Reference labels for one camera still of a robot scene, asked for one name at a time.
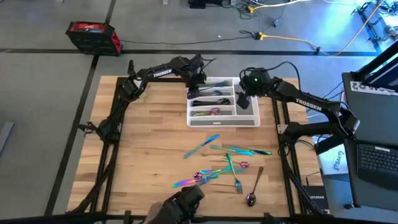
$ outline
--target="knife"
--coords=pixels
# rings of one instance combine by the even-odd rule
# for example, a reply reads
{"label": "knife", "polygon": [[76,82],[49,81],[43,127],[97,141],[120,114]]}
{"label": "knife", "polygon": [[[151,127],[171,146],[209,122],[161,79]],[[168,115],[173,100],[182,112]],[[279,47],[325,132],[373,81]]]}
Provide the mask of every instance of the knife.
{"label": "knife", "polygon": [[254,152],[262,155],[272,155],[272,152],[269,151],[261,151],[261,150],[254,150],[254,149],[246,149],[242,148],[239,146],[228,146],[228,149],[235,149],[235,150],[241,150],[241,151],[247,151],[247,152]]}
{"label": "knife", "polygon": [[201,182],[201,181],[205,181],[207,183],[209,179],[214,179],[214,178],[218,178],[218,174],[210,175],[210,176],[202,178],[202,179],[181,180],[180,182],[173,184],[173,187],[181,187],[184,185],[194,184],[194,183]]}
{"label": "knife", "polygon": [[219,136],[220,136],[219,134],[216,134],[216,135],[210,137],[210,138],[207,139],[203,144],[201,144],[200,146],[194,148],[192,151],[186,153],[186,154],[183,156],[183,158],[186,159],[186,158],[190,157],[193,153],[195,153],[197,150],[201,149],[203,146],[207,145],[208,143],[212,142],[212,141],[215,140],[215,139],[218,139]]}
{"label": "knife", "polygon": [[244,150],[241,151],[241,150],[237,150],[237,149],[227,149],[227,148],[215,146],[215,145],[210,146],[210,148],[224,150],[224,151],[228,151],[228,152],[235,152],[235,153],[238,153],[240,155],[245,155],[245,156],[254,156],[254,154],[252,152],[248,152],[248,151],[244,151]]}
{"label": "knife", "polygon": [[[199,171],[199,173],[201,173],[201,174],[213,174],[213,173],[217,173],[217,172],[220,172],[221,171],[221,169],[217,169],[217,170],[201,170],[201,171]],[[246,170],[245,169],[236,169],[235,170],[235,172],[240,172],[240,173],[242,173],[242,172],[245,172]]]}

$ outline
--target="iridescent spoon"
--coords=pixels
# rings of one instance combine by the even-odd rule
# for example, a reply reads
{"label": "iridescent spoon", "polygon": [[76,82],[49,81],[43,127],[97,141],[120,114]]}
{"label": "iridescent spoon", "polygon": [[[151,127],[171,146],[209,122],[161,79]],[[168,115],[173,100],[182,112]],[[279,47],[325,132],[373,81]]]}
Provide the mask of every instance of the iridescent spoon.
{"label": "iridescent spoon", "polygon": [[248,168],[249,167],[249,163],[248,162],[233,162],[233,163],[241,165],[242,168]]}
{"label": "iridescent spoon", "polygon": [[[203,178],[203,175],[205,175],[205,174],[215,174],[215,173],[220,172],[220,171],[221,171],[221,169],[217,169],[217,170],[201,170],[199,172],[196,172],[193,175],[193,177],[195,179],[201,179],[201,178]],[[239,172],[239,173],[243,173],[245,171],[246,171],[245,169],[236,169],[235,170],[235,172]]]}

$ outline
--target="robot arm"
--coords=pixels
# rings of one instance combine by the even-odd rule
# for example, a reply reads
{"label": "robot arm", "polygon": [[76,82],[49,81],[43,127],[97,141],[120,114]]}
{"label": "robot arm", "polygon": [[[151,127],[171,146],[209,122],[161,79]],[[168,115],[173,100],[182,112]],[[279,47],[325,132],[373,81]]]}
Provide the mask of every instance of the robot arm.
{"label": "robot arm", "polygon": [[284,134],[284,140],[293,144],[304,135],[332,134],[336,138],[353,138],[359,126],[359,119],[344,107],[339,101],[329,101],[309,93],[298,90],[293,84],[283,81],[281,78],[271,78],[265,68],[247,68],[241,72],[240,86],[244,93],[238,93],[237,104],[242,108],[249,106],[247,97],[268,96],[272,99],[293,102],[307,108],[323,113],[329,120],[325,123],[298,124],[291,122],[289,125],[279,127],[280,134]]}
{"label": "robot arm", "polygon": [[[102,120],[98,127],[92,122],[80,124],[79,128],[87,133],[95,133],[99,138],[108,144],[119,141],[120,138],[120,117],[124,114],[129,104],[137,100],[145,91],[149,82],[174,73],[181,76],[185,86],[189,88],[188,92],[198,91],[198,85],[206,82],[206,74],[203,72],[203,59],[201,55],[196,55],[192,59],[185,57],[175,57],[169,63],[165,63],[152,68],[134,71],[132,60],[129,62],[127,73],[129,74],[125,82],[118,86],[118,100],[113,106],[110,115]],[[139,86],[134,81],[141,81]]]}
{"label": "robot arm", "polygon": [[[127,69],[129,77],[122,85],[121,97],[128,102],[132,102],[139,98],[150,81],[171,73],[181,76],[182,81],[189,88],[189,91],[197,91],[198,85],[206,82],[206,74],[202,70],[203,66],[204,63],[199,54],[192,59],[175,57],[169,63],[141,69],[138,72],[134,71],[133,62],[130,60]],[[134,80],[141,81],[140,86],[137,86]]]}

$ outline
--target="wooden table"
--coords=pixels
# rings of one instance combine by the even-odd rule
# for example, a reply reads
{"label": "wooden table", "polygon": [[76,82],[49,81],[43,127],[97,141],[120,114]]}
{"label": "wooden table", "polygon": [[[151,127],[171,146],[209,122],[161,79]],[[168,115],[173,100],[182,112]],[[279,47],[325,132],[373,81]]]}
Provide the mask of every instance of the wooden table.
{"label": "wooden table", "polygon": [[[109,115],[116,80],[117,77],[107,76],[100,80],[91,114],[91,121],[95,124]],[[297,86],[297,79],[285,80]],[[200,202],[197,214],[262,217],[264,212],[269,212],[277,217],[288,217],[271,99],[259,99],[261,125],[258,128],[189,128],[185,96],[183,83],[150,83],[146,96],[129,105],[124,118],[108,213],[122,215],[125,210],[131,210],[134,215],[146,215],[153,203],[163,201],[181,189],[172,188],[174,183],[192,179],[193,174],[202,169],[226,167],[228,164],[222,161],[225,153],[208,146],[188,159],[182,158],[208,137],[219,134],[219,139],[212,144],[236,144],[272,151],[272,155],[249,157],[233,154],[234,161],[250,163],[244,174],[237,175],[243,185],[243,195],[236,193],[233,175],[222,174],[201,186],[205,198]],[[281,105],[279,106],[280,117],[283,119]],[[289,103],[288,107],[291,121],[308,122],[303,106]],[[311,138],[303,139],[312,142]],[[69,210],[75,208],[93,186],[102,145],[97,135],[86,136],[68,204]],[[299,142],[296,149],[304,183],[306,175],[319,171],[317,156],[308,144]],[[264,172],[256,189],[257,204],[248,207],[245,198],[253,190],[259,166],[264,167]],[[319,174],[311,175],[309,181],[312,185],[322,185]],[[292,188],[295,209],[299,212],[297,191]]]}

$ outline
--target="gray concrete floor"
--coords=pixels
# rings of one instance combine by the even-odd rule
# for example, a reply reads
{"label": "gray concrete floor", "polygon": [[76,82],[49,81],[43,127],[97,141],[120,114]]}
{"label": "gray concrete floor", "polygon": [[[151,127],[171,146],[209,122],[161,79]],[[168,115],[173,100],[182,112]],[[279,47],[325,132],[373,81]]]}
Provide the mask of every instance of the gray concrete floor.
{"label": "gray concrete floor", "polygon": [[[111,25],[121,39],[146,42],[195,42],[239,36],[239,30],[258,31],[279,17],[282,8],[264,9],[261,18],[239,19],[234,9],[211,7],[184,9],[180,0],[117,0]],[[103,22],[110,1],[10,0],[0,4],[0,49],[74,49],[65,30],[70,21]],[[269,4],[280,0],[270,0]],[[361,19],[350,15],[351,6],[312,1],[287,6],[284,23],[267,34],[307,39],[324,50],[339,51],[361,27]],[[366,31],[347,50],[374,52]],[[277,39],[234,40],[201,45],[124,44],[125,49],[197,50],[291,50],[309,51],[305,43]],[[88,121],[100,76],[126,75],[127,62],[136,69],[168,62],[176,55],[122,55],[100,57],[81,123]],[[235,77],[246,67],[272,67],[284,60],[294,63],[302,89],[323,96],[341,81],[341,73],[355,71],[372,57],[204,55],[217,60],[206,68],[208,76]],[[73,117],[90,68],[92,56],[80,54],[0,54],[0,125],[15,122],[0,155],[0,218],[42,215],[58,170]],[[271,72],[277,77],[296,77],[288,65]],[[66,209],[77,168],[83,134],[78,133],[55,213]],[[349,184],[326,180],[330,207],[339,217],[397,222],[398,213],[375,208],[345,210]]]}

